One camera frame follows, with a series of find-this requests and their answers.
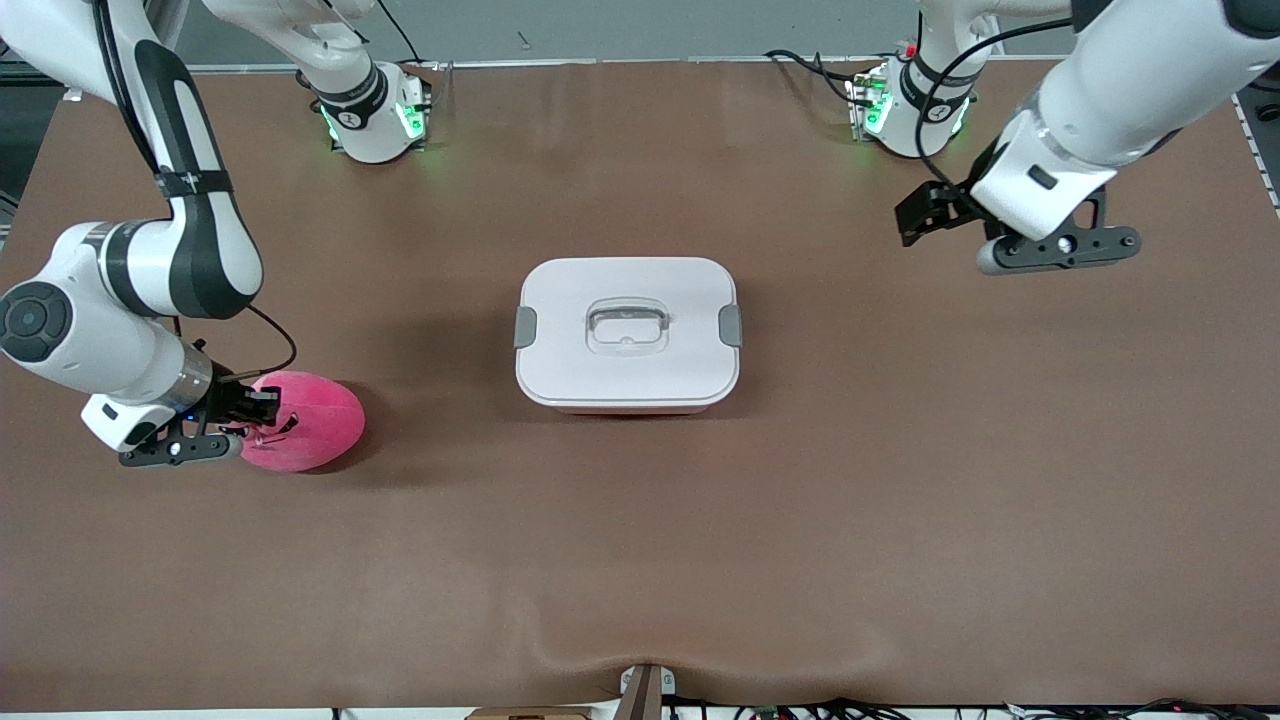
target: white plastic box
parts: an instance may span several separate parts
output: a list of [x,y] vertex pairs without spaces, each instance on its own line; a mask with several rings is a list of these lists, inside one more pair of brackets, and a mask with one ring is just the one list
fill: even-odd
[[516,379],[573,414],[689,414],[737,384],[737,291],[705,258],[568,258],[525,278]]

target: brown table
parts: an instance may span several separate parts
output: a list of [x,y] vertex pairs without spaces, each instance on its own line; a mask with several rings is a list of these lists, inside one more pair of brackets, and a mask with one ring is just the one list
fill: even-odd
[[[993,65],[943,165],[1044,69]],[[328,152],[288,76],[200,79],[260,305],[367,405],[340,466],[124,470],[0,363],[0,707],[557,703],[640,660],[724,702],[1277,700],[1280,245],[1230,108],[1112,184],[1137,259],[993,279],[975,227],[899,247],[924,169],[794,65],[435,79],[431,147],[387,167]],[[0,281],[163,213],[114,109],[63,104]],[[520,393],[524,275],[625,254],[737,278],[719,406]]]

